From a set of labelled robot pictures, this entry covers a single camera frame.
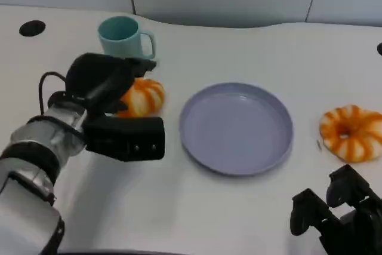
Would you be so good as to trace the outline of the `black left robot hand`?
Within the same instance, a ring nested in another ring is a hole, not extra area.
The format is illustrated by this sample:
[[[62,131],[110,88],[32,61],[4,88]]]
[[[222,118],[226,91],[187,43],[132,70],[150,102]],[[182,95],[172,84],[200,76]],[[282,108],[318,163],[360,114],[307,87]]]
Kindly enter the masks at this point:
[[[85,53],[75,59],[65,79],[65,93],[92,116],[126,112],[122,96],[136,78],[156,67],[154,60]]]

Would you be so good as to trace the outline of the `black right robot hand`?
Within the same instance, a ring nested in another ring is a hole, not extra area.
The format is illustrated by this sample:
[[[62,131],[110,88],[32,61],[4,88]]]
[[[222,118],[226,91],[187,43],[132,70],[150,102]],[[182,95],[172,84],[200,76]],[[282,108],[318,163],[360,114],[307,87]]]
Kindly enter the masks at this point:
[[[325,201],[309,188],[292,198],[291,233],[315,228],[326,254],[381,254],[381,198],[349,164],[329,178]]]

